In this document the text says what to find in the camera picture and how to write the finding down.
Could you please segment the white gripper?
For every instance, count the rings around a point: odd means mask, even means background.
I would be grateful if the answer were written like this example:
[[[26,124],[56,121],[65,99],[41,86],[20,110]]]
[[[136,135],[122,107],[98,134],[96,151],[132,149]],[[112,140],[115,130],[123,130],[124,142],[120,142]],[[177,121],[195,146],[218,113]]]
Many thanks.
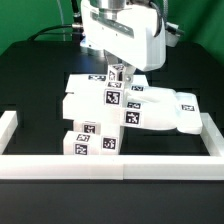
[[[123,81],[132,83],[136,68],[150,71],[165,63],[165,28],[155,8],[119,1],[113,7],[113,0],[82,0],[82,21],[86,41],[105,50],[108,65],[125,61]]]

